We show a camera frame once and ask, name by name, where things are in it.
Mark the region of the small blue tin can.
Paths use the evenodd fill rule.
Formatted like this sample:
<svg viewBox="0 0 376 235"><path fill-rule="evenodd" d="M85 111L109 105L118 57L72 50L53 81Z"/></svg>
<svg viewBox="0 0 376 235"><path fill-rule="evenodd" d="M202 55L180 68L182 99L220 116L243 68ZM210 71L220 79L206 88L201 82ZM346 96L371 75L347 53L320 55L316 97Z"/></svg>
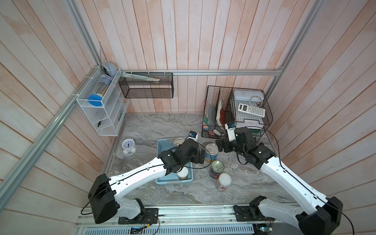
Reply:
<svg viewBox="0 0 376 235"><path fill-rule="evenodd" d="M215 143L205 143L205 161L212 163L217 160L218 156L218 147Z"/></svg>

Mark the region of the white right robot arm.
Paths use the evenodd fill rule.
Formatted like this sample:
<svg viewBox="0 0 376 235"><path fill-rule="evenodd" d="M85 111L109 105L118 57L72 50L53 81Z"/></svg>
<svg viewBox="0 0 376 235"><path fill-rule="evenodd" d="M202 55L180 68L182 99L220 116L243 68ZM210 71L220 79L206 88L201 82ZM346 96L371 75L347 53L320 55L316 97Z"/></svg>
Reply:
<svg viewBox="0 0 376 235"><path fill-rule="evenodd" d="M236 128L226 124L226 134L216 140L218 150L235 152L252 164L288 192L298 203L297 207L274 202L265 196L258 196L249 203L249 208L236 213L253 221L274 218L300 229L305 235L330 235L340 225L343 203L336 197L328 198L311 187L292 172L268 147L257 144L250 128Z"/></svg>

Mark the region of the blue label tin can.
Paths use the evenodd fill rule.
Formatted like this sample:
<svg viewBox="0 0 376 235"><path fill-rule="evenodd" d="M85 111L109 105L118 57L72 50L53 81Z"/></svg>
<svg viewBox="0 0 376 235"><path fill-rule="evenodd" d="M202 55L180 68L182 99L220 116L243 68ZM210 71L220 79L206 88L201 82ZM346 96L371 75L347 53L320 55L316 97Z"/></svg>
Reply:
<svg viewBox="0 0 376 235"><path fill-rule="evenodd" d="M179 147L181 144L183 144L185 141L185 138L176 138L173 142L175 147Z"/></svg>

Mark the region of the white lid yellow jar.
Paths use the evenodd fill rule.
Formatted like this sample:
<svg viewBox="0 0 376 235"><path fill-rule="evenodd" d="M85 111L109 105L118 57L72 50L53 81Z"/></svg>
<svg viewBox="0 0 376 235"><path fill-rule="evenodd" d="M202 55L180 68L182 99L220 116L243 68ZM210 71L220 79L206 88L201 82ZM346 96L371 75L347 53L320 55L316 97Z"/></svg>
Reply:
<svg viewBox="0 0 376 235"><path fill-rule="evenodd" d="M187 167L183 167L179 172L177 172L177 176L179 180L185 181L188 180L189 177L189 170Z"/></svg>

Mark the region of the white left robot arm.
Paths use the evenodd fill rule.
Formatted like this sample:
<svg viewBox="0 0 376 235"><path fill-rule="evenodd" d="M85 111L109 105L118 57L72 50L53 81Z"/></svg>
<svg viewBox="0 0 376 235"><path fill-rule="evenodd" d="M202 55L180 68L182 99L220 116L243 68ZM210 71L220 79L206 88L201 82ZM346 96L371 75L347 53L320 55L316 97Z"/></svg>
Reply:
<svg viewBox="0 0 376 235"><path fill-rule="evenodd" d="M139 222L146 213L143 203L138 198L130 200L124 196L150 181L182 171L190 162L202 164L205 155L201 151L197 141L186 139L134 170L112 177L98 176L88 193L95 223L104 223L114 216Z"/></svg>

